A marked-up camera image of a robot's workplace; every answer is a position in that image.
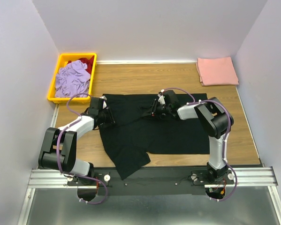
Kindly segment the black t shirt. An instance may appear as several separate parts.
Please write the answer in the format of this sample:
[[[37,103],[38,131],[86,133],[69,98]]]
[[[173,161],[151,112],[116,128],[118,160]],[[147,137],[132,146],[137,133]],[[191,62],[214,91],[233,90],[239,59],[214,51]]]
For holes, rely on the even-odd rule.
[[[199,119],[144,118],[156,95],[106,94],[115,125],[99,127],[105,152],[126,179],[150,163],[152,154],[209,154],[209,138]]]

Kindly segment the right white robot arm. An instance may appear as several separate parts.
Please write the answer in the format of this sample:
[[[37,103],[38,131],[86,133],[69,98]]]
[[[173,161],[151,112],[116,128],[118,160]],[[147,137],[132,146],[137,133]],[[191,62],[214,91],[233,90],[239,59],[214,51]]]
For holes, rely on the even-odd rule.
[[[199,119],[209,136],[210,156],[205,177],[212,184],[222,181],[228,173],[227,140],[234,119],[221,102],[213,97],[182,105],[173,90],[161,90],[142,117],[161,119],[164,116],[177,120]]]

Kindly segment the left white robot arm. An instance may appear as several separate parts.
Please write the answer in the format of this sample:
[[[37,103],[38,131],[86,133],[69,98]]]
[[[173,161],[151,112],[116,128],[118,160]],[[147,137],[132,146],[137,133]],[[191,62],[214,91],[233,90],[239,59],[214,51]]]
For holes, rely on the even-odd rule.
[[[83,113],[79,113],[74,121],[59,128],[50,127],[46,130],[38,166],[58,170],[63,175],[78,177],[84,185],[90,185],[93,181],[100,183],[95,178],[93,164],[76,157],[77,141],[96,128],[114,124],[106,96],[93,97],[90,106]]]

